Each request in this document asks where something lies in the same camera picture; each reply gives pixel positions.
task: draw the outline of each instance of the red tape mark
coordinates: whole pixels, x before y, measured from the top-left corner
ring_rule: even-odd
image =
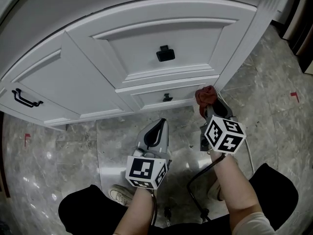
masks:
[[[24,147],[26,147],[26,138],[30,138],[30,134],[25,133],[25,143],[24,143]]]
[[[297,92],[290,93],[290,96],[295,96],[297,98],[298,103],[300,103]]]

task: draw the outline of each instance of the red cloth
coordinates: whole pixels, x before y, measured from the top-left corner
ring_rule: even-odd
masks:
[[[200,106],[200,115],[204,118],[204,110],[209,104],[213,104],[217,99],[216,90],[212,85],[196,91],[196,101]]]

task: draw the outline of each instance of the white sneaker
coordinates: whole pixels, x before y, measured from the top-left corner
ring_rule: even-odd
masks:
[[[128,207],[133,199],[133,194],[128,191],[123,186],[119,185],[113,185],[109,189],[109,196],[111,197],[112,200],[115,202]]]
[[[221,186],[218,180],[214,182],[214,184],[211,186],[209,191],[207,192],[207,197],[209,199],[223,201],[223,199],[220,198],[221,196]]]

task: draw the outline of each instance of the black pants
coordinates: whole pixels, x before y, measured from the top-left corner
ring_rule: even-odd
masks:
[[[292,214],[298,192],[292,182],[267,164],[250,179],[264,215],[277,230]],[[127,208],[107,198],[94,185],[67,196],[59,206],[66,231],[73,235],[112,235]],[[149,234],[231,234],[229,215],[204,224],[178,224],[161,229],[151,227]]]

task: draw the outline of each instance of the human arm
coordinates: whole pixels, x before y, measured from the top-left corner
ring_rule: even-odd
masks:
[[[219,156],[221,153],[211,151],[212,161],[215,161]],[[214,166],[214,170],[229,211],[231,230],[251,213],[262,212],[252,185],[243,175],[232,156],[226,156]]]
[[[114,234],[146,235],[151,223],[153,200],[143,188],[137,188],[133,200],[117,225]]]

